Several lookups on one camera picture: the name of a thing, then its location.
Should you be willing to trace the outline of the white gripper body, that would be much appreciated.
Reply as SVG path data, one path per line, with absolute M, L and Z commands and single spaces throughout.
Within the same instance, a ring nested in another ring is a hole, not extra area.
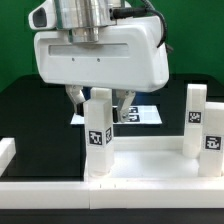
M 70 43 L 66 31 L 34 37 L 40 76 L 47 83 L 137 92 L 162 88 L 169 79 L 158 17 L 129 18 L 99 30 L 96 43 Z

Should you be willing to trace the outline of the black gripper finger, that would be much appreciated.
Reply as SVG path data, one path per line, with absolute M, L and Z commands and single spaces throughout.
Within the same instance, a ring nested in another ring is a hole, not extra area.
M 77 85 L 66 85 L 65 86 L 66 93 L 73 103 L 74 113 L 76 115 L 83 116 L 84 115 L 84 102 L 85 97 L 83 95 L 83 87 Z
M 117 117 L 121 123 L 129 119 L 129 107 L 131 106 L 136 93 L 131 90 L 117 90 L 116 97 L 118 98 Z

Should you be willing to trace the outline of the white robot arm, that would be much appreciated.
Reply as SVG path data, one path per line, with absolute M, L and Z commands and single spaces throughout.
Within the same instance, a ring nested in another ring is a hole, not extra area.
M 149 0 L 45 0 L 29 14 L 40 76 L 66 87 L 78 108 L 83 87 L 114 89 L 115 119 L 128 120 L 137 92 L 153 92 L 169 79 L 167 25 Z

